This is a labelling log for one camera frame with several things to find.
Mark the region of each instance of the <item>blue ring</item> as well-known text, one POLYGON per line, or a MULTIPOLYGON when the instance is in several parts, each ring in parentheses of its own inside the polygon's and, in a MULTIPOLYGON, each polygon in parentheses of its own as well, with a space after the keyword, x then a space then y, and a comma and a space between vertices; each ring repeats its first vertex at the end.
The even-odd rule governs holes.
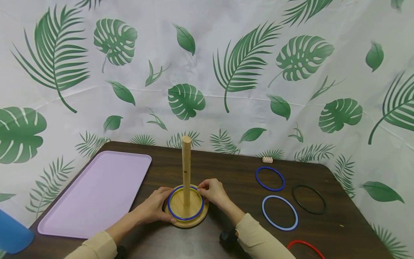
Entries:
POLYGON ((295 208, 294 208, 294 207, 292 206, 292 204, 290 204, 290 203, 289 203, 286 199, 284 199, 284 198, 282 198, 282 197, 280 197, 280 196, 276 196, 276 195, 269 195, 269 196, 267 196, 266 198, 264 198, 264 199, 263 199, 263 202, 262 202, 262 212, 263 212, 263 215, 265 216, 265 218, 267 219, 267 221, 268 221, 270 224, 272 224, 272 226, 274 226, 275 228, 277 228, 277 229, 279 229, 279 230, 282 230, 282 231, 291 231, 291 230, 294 230, 294 229, 298 226, 299 219, 298 219, 298 214, 297 214, 297 212, 296 212, 295 208), (265 202, 266 202, 266 200, 267 200, 267 199, 269 199, 269 198, 277 198, 277 199, 279 199, 279 200, 284 201, 287 205, 289 205, 289 206, 290 206, 290 208, 293 210, 293 213, 295 213, 295 218, 296 218, 295 223, 293 224, 293 226, 291 226, 290 228, 282 228, 281 226, 278 226, 278 225, 274 224, 274 223, 273 223, 273 222, 269 219, 269 217, 267 216, 266 211, 265 211, 265 202))
POLYGON ((266 166, 263 166, 263 167, 257 169, 257 171, 256 171, 256 180, 258 181, 258 183, 261 186, 263 186, 263 188, 265 188, 269 191, 281 191, 284 188, 284 184, 285 184, 283 176, 278 171, 276 171, 275 169, 273 169, 271 167, 266 167, 266 166), (262 184, 262 182, 259 180, 259 177, 258 177, 259 171, 262 170, 262 169, 270 169, 270 170, 274 171, 275 173, 277 173, 280 176, 280 178, 282 179, 282 187, 280 187, 278 189, 270 189, 269 187, 266 187, 264 184, 262 184))
POLYGON ((183 186, 179 186, 179 187, 177 187, 177 188, 175 188, 174 189, 174 191, 170 194, 170 196, 168 197, 168 202, 167 202, 167 206, 168 206, 168 211, 170 212, 170 214, 173 216, 173 217, 175 217, 176 219, 179 219, 179 220, 184 220, 184 221, 188 221, 188 220, 192 220, 192 219, 195 219, 198 215, 200 215, 200 213, 202 212, 202 210, 203 210, 203 208, 204 208, 204 199, 203 199, 203 197, 201 196, 201 208, 200 208, 200 210, 194 215, 194 216, 192 216, 192 217, 189 217, 189 218, 182 218, 182 217, 178 217, 176 214, 174 214, 174 212, 171 210, 171 207, 170 207, 170 201, 171 201, 171 197, 173 196, 173 193, 175 193, 177 190, 179 190, 179 189, 182 189, 183 188, 183 186))

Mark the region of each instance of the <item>wooden base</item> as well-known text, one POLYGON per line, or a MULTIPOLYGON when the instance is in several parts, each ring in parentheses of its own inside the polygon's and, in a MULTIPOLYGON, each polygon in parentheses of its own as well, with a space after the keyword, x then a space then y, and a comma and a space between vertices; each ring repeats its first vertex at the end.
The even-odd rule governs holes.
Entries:
MULTIPOLYGON (((190 205, 188 207, 184 207, 184 192, 183 189, 180 189, 174 193, 170 201, 171 210, 176 214, 178 217, 181 218, 189 218, 197 214, 201 207, 201 200, 200 196, 198 195, 197 191, 190 188, 190 205)), ((168 210, 168 205, 165 203, 164 211, 167 214, 170 214, 168 210)), ((194 219, 188 221, 180 221, 174 224, 176 227, 179 228, 192 228, 200 224, 207 215, 208 211, 208 202, 204 202, 204 207, 201 213, 194 219)))

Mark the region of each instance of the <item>blue cup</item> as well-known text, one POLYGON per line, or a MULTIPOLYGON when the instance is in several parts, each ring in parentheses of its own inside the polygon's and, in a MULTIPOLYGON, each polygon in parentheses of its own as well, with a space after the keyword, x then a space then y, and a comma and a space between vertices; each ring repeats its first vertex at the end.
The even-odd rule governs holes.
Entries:
POLYGON ((30 245, 34 233, 0 210, 0 249, 16 254, 30 245))

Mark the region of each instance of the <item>wooden table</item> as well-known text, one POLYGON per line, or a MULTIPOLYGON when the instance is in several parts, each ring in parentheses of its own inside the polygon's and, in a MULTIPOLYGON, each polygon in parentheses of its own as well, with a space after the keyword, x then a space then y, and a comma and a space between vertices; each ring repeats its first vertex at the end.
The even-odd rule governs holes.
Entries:
MULTIPOLYGON (((182 184, 181 149, 109 142, 100 152, 104 150, 152 156, 152 164, 133 208, 159 186, 175 187, 182 184)), ((218 178, 230 199, 243 211, 249 212, 284 245, 292 240, 304 240, 318 248, 327 259, 392 259, 357 207, 323 165, 278 160, 273 164, 263 164, 257 157, 192 151, 191 166, 192 184, 199 184, 206 178, 218 178), (268 191, 256 182, 255 171, 267 165, 278 170, 285 178, 286 186, 282 191, 268 191), (297 184, 306 184, 318 190, 326 199, 327 212, 313 215, 300 208, 291 194, 292 187, 297 184), (299 216, 299 225, 295 230, 283 232, 266 221, 261 203, 268 195, 282 196, 295 207, 299 216)), ((270 170, 262 170, 259 178, 270 188, 281 185, 281 179, 270 170)), ((300 188, 296 194, 298 200, 307 207, 316 211, 322 208, 320 198, 312 191, 300 188)), ((55 202, 32 225, 31 230, 35 233, 33 243, 21 253, 5 258, 62 259, 82 244, 83 240, 80 239, 45 236, 37 232, 38 223, 55 202)), ((265 208, 276 224, 289 227, 294 223, 294 215, 283 201, 270 199, 265 208)), ((134 259, 249 258, 240 247, 226 251, 219 244, 220 233, 231 227, 226 216, 217 207, 210 206, 206 219, 195 228, 179 229, 166 223, 143 225, 134 229, 124 239, 123 245, 129 252, 128 258, 134 259)), ((295 244, 290 250, 297 259, 319 258, 310 248, 301 244, 295 244)))

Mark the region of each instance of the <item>sleeve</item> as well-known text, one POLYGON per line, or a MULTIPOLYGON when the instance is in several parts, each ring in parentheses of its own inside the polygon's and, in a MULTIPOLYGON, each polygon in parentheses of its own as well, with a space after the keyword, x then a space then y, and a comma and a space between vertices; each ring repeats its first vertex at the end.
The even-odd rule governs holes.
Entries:
POLYGON ((292 253, 249 214, 237 224, 238 242, 253 259, 295 259, 292 253))
POLYGON ((82 246, 65 259, 114 259, 116 254, 114 240, 107 232, 102 231, 83 242, 82 246))

